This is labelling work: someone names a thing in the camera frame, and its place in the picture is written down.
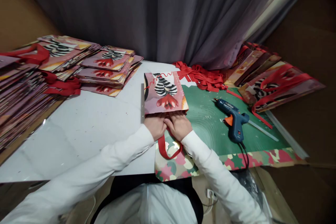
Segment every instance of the printed zebra stripe pattern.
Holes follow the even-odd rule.
[[[108,51],[107,53],[104,53],[102,55],[105,59],[112,59],[112,60],[121,60],[123,58],[124,54],[121,54],[119,52],[115,52],[113,50]]]
[[[51,39],[55,44],[45,45],[44,48],[49,51],[50,57],[61,57],[73,50],[73,48],[59,45],[59,42]]]
[[[265,92],[264,90],[261,90],[261,88],[260,88],[261,83],[262,83],[265,79],[266,79],[266,78],[262,78],[262,79],[256,81],[255,84],[254,84],[254,88],[253,88],[253,89],[254,89],[254,91],[255,91],[255,93],[256,93],[254,96],[256,97],[257,100],[260,100],[261,98],[263,98],[263,97],[265,97],[265,96],[267,96],[267,95],[270,95],[270,94],[272,94],[272,93],[275,92],[275,90],[272,90],[272,91],[269,91],[269,92]],[[269,83],[266,87],[267,87],[267,88],[275,88],[275,87],[277,88],[277,87],[279,87],[279,85],[276,84],[276,83]],[[257,106],[256,109],[261,109],[261,108],[265,107],[266,105],[268,105],[269,103],[272,103],[272,102],[269,101],[269,102],[267,102],[266,104]]]
[[[159,96],[166,96],[167,94],[174,96],[177,94],[177,87],[173,83],[162,78],[159,73],[154,73],[153,75],[158,79],[154,89]]]

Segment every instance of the gray curtain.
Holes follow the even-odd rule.
[[[263,23],[263,25],[247,39],[247,41],[257,44],[263,44],[264,41],[283,21],[287,13],[297,1],[298,0],[288,0],[286,3],[284,3],[281,10],[271,16],[268,20],[266,20],[265,23]]]
[[[69,36],[146,60],[229,67],[267,0],[36,0]]]

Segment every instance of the stack of paper bags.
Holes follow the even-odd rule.
[[[76,77],[82,90],[117,96],[140,66],[143,57],[135,51],[104,46],[91,57],[83,60]]]
[[[79,69],[79,62],[101,48],[99,44],[69,36],[48,35],[40,37],[37,41],[24,45],[17,50],[27,49],[33,43],[40,44],[50,53],[49,59],[39,69],[55,73],[61,81],[67,80]]]
[[[0,55],[0,152],[18,138],[57,100],[38,65]]]

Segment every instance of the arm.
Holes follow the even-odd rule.
[[[1,223],[58,223],[59,215],[94,194],[115,171],[148,150],[166,129],[163,119],[146,119],[127,140],[107,145],[98,155],[55,177],[29,194]]]
[[[243,223],[267,223],[257,202],[226,169],[217,154],[192,130],[188,119],[182,114],[175,114],[171,115],[171,120],[172,122],[166,119],[165,123],[192,155],[195,164],[209,181],[231,220]]]

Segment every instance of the black cable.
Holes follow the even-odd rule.
[[[217,200],[216,200],[214,203],[212,203],[211,205],[205,205],[205,204],[203,204],[203,203],[202,203],[202,205],[203,205],[203,206],[206,206],[206,207],[211,207],[212,205],[215,205],[215,204],[217,203],[217,201],[218,201],[218,198],[217,198]]]
[[[248,157],[248,154],[247,154],[245,145],[243,144],[243,142],[241,142],[240,144],[241,144],[241,146],[243,147],[243,149],[244,149],[244,151],[245,151],[245,155],[246,155],[246,158],[247,158],[247,166],[246,166],[246,169],[248,169],[249,166],[250,166],[250,159],[249,159],[249,157]]]
[[[246,170],[249,169],[249,166],[250,166],[250,159],[249,159],[249,157],[248,157],[248,154],[247,154],[247,151],[246,151],[246,148],[245,148],[245,145],[243,144],[243,142],[241,142],[241,143],[237,143],[237,144],[238,144],[238,146],[239,146],[239,149],[240,149],[241,153],[243,154],[243,158],[244,158],[244,161],[245,161],[245,168],[240,169],[240,170],[230,171],[230,172],[235,172],[235,173],[238,173],[238,172],[245,172]]]

